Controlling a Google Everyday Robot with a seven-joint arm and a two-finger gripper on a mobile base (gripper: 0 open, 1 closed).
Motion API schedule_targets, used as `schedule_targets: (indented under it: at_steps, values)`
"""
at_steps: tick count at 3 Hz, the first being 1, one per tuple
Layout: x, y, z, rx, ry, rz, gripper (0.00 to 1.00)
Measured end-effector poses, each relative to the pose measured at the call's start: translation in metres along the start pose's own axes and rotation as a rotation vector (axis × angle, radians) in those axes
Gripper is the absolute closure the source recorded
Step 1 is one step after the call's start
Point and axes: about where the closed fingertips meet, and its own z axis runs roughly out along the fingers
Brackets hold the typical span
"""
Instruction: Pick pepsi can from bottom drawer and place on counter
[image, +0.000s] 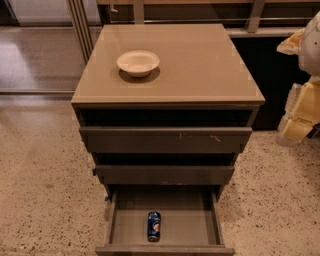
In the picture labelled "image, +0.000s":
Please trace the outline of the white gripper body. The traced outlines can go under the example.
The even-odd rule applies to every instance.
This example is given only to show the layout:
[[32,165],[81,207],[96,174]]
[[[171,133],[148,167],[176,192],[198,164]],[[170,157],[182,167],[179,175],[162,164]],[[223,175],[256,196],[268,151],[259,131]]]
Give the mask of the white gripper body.
[[306,82],[298,95],[293,107],[292,116],[311,124],[320,122],[320,77],[312,76]]

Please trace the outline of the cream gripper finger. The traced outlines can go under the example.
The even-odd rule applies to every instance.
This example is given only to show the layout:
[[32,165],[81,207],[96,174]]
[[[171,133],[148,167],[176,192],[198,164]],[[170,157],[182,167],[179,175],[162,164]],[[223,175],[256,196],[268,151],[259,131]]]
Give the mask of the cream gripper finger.
[[300,29],[277,46],[277,51],[287,55],[297,55],[305,29]]
[[309,134],[312,127],[300,121],[282,118],[278,126],[278,144],[299,144]]

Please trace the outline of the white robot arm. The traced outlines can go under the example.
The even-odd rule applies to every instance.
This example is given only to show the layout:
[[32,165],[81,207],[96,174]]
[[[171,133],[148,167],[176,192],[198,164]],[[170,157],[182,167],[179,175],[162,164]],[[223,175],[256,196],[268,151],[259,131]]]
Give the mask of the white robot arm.
[[281,42],[277,51],[297,55],[299,68],[311,75],[303,85],[292,85],[278,126],[277,143],[292,146],[320,122],[320,12],[305,28]]

